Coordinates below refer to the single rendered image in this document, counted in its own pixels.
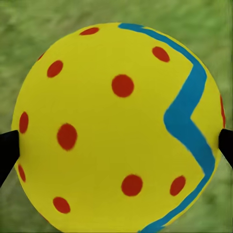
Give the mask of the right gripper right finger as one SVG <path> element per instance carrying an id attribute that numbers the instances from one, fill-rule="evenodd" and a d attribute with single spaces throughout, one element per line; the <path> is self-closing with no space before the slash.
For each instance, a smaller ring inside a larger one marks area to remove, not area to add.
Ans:
<path id="1" fill-rule="evenodd" d="M 233 131 L 222 129 L 219 135 L 219 149 L 233 168 Z"/>

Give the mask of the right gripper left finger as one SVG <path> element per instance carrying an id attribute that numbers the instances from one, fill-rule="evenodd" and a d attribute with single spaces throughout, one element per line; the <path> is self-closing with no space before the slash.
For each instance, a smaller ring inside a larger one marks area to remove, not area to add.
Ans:
<path id="1" fill-rule="evenodd" d="M 19 158 L 17 130 L 0 134 L 0 188 Z"/>

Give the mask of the easter egg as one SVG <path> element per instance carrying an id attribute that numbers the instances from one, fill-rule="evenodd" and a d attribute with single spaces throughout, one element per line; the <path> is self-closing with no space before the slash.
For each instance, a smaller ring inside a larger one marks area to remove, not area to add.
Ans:
<path id="1" fill-rule="evenodd" d="M 20 183 L 63 233 L 156 233 L 211 181 L 226 128 L 202 61 L 142 25 L 87 26 L 54 43 L 19 91 Z"/>

